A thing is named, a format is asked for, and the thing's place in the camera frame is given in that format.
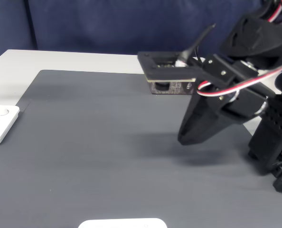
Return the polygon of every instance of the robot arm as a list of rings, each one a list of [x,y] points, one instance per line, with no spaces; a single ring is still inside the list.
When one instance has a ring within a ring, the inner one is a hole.
[[[260,82],[282,72],[282,24],[274,23],[281,12],[282,0],[271,0],[259,11],[245,15],[222,44],[224,56],[209,55],[204,63],[191,54],[215,25],[182,53],[138,54],[149,82],[196,78],[197,89],[179,131],[180,143],[201,143],[232,124],[262,115],[268,106],[266,98],[275,94]],[[259,69],[268,72],[259,75]]]
[[[203,63],[191,55],[215,25],[182,53],[138,53],[149,82],[195,82],[178,134],[181,144],[201,143],[232,124],[261,116],[250,155],[278,178],[274,186],[280,192],[282,94],[275,95],[261,82],[282,73],[282,22],[275,23],[281,13],[282,0],[269,0],[259,11],[243,16],[222,44],[223,55],[208,55]],[[276,87],[282,91],[282,74]]]

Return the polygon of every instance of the white device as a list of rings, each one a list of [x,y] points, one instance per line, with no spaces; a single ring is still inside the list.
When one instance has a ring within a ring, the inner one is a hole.
[[[19,115],[19,107],[0,105],[0,143],[5,138]]]
[[[167,228],[159,218],[88,220],[79,228]]]

